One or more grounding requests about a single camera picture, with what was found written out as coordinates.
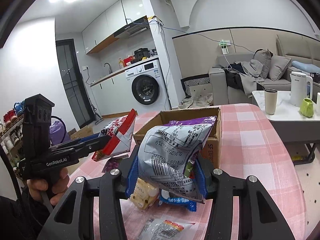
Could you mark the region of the person's left hand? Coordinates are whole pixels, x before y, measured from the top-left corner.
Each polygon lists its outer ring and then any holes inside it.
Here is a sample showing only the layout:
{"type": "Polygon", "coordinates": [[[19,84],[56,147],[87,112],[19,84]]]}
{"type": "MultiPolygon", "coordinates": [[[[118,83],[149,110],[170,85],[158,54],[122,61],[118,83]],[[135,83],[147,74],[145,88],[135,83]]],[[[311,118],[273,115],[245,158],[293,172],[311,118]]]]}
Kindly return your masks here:
{"type": "Polygon", "coordinates": [[[60,179],[53,186],[49,186],[48,182],[44,179],[29,179],[27,186],[31,197],[38,202],[43,201],[41,193],[51,189],[53,196],[50,198],[50,203],[56,206],[62,196],[68,189],[69,175],[66,167],[60,171],[60,179]]]}

